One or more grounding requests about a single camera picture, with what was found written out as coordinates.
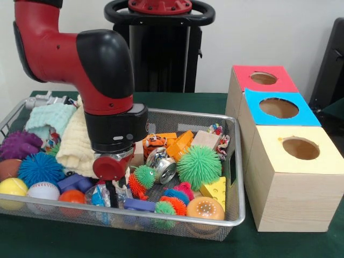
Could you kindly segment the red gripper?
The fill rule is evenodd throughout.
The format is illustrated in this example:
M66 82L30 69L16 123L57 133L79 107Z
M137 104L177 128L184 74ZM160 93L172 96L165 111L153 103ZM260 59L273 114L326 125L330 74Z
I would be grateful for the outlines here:
M110 195L111 207L118 208L118 195L112 181L119 181L119 187L127 185L130 171L126 171L134 156L134 148L119 153L96 153L92 168L95 175L105 180Z

